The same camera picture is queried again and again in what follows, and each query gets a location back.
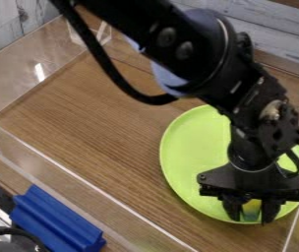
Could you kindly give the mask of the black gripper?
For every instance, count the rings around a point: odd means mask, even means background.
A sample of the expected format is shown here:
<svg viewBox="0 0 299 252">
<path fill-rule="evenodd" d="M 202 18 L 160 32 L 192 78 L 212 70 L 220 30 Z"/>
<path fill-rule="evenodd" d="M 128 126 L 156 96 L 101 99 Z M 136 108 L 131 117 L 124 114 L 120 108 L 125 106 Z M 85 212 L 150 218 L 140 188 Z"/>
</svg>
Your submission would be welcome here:
<svg viewBox="0 0 299 252">
<path fill-rule="evenodd" d="M 271 223 L 286 202 L 299 202 L 299 174 L 273 164 L 258 172 L 247 172 L 231 162 L 196 175 L 199 195 L 222 201 L 232 221 L 240 220 L 243 205 L 262 200 L 262 224 Z"/>
</svg>

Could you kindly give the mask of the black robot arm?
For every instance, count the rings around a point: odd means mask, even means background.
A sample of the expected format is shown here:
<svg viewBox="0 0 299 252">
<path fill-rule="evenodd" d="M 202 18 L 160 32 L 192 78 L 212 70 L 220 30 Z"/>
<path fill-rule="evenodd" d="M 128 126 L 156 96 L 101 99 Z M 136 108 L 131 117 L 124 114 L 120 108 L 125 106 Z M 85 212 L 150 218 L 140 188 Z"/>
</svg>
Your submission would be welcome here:
<svg viewBox="0 0 299 252">
<path fill-rule="evenodd" d="M 218 12 L 182 11 L 170 0 L 49 1 L 127 95 L 152 105 L 195 97 L 228 118 L 228 161 L 199 173 L 199 193 L 220 200 L 234 221 L 242 218 L 244 205 L 259 200 L 262 222 L 273 222 L 282 206 L 299 202 L 299 172 L 278 164 L 281 157 L 298 158 L 299 113 L 285 87 L 254 58 L 250 36 L 235 31 Z M 143 94 L 121 76 L 79 7 L 136 43 L 160 69 L 182 78 L 163 85 L 162 94 Z"/>
</svg>

